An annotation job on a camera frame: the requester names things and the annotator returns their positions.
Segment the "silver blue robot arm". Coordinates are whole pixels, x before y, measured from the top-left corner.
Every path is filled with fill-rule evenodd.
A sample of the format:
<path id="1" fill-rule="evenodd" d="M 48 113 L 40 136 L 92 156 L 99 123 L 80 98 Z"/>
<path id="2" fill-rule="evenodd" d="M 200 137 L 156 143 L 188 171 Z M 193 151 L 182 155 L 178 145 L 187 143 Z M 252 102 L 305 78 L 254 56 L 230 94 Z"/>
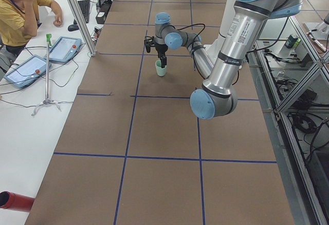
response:
<path id="1" fill-rule="evenodd" d="M 302 0 L 235 0 L 232 19 L 223 45 L 212 60 L 199 35 L 177 30 L 165 12 L 156 14 L 155 45 L 162 67 L 167 64 L 168 49 L 186 47 L 204 78 L 202 87 L 192 92 L 190 106 L 200 119 L 212 119 L 233 112 L 237 95 L 232 85 L 246 53 L 255 43 L 266 20 L 298 14 Z"/>

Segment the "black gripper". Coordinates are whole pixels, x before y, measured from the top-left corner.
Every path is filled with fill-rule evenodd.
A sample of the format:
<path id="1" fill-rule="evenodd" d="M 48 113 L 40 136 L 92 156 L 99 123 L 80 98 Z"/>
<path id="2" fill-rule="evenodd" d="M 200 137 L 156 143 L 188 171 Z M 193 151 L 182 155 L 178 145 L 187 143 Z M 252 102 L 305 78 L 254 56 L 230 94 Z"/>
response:
<path id="1" fill-rule="evenodd" d="M 166 44 L 159 43 L 155 43 L 154 45 L 158 54 L 158 58 L 161 62 L 161 68 L 165 68 L 167 66 L 166 52 L 168 51 L 168 46 Z"/>

